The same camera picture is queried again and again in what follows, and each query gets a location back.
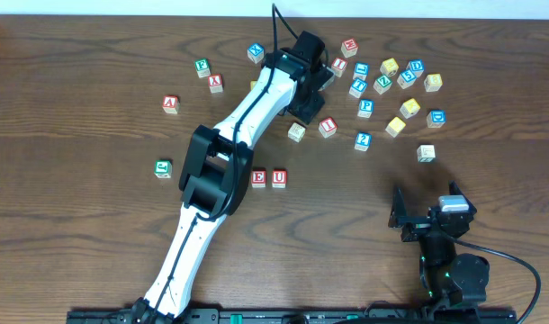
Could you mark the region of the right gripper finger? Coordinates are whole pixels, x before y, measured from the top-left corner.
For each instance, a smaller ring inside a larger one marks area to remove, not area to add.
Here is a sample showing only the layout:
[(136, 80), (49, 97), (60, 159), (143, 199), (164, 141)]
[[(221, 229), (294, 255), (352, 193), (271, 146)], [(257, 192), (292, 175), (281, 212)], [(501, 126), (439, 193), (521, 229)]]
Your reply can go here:
[(389, 228), (401, 228), (409, 222), (404, 197), (398, 186), (394, 187), (391, 205), (391, 213), (388, 220)]
[(451, 181), (449, 183), (449, 193), (450, 195), (454, 195), (454, 194), (460, 194), (460, 195), (463, 195), (467, 202), (469, 203), (469, 211), (466, 211), (466, 212), (469, 212), (470, 214), (475, 214), (477, 212), (477, 209), (476, 207), (467, 199), (466, 195), (461, 191), (461, 189), (459, 188), (458, 184), (455, 182), (455, 181)]

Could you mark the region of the red U block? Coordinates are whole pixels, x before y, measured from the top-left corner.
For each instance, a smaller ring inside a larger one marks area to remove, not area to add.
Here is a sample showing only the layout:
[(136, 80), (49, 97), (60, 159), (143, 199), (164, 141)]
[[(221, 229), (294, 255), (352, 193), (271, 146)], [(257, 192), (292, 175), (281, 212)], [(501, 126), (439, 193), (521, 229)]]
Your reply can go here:
[(272, 173), (272, 187), (285, 188), (287, 185), (287, 171), (274, 170)]

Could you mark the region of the red E block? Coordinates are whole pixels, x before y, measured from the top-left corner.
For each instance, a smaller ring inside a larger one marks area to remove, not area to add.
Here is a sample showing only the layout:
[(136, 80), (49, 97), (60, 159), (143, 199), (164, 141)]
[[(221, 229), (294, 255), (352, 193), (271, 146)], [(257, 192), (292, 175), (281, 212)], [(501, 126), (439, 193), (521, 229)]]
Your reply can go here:
[(253, 188), (266, 187), (266, 171), (265, 170), (253, 170), (251, 173), (251, 186)]

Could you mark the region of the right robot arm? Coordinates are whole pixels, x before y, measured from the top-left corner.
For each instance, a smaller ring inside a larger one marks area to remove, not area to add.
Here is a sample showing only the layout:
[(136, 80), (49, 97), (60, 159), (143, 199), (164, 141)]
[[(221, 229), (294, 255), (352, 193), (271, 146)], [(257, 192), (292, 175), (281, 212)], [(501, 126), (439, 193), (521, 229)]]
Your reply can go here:
[(403, 242), (419, 243), (419, 277), (430, 296), (421, 312), (430, 320), (453, 310), (474, 311), (486, 301), (489, 262), (482, 256), (457, 254), (455, 249), (455, 241), (470, 229), (476, 212), (454, 182), (449, 194), (440, 196), (424, 216), (409, 215), (401, 189), (393, 190), (388, 226), (401, 230)]

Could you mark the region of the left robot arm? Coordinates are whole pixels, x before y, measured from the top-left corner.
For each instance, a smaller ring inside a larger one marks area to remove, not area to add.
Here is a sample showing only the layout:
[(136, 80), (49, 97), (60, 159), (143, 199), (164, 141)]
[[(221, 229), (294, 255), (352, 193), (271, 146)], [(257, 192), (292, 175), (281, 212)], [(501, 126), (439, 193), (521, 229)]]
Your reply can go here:
[(179, 179), (180, 220), (156, 281), (131, 308), (132, 323), (171, 323), (191, 299), (194, 278), (219, 226), (248, 189), (254, 147), (279, 113), (310, 122), (334, 76), (324, 50), (283, 48), (265, 57), (259, 79), (235, 110), (193, 133)]

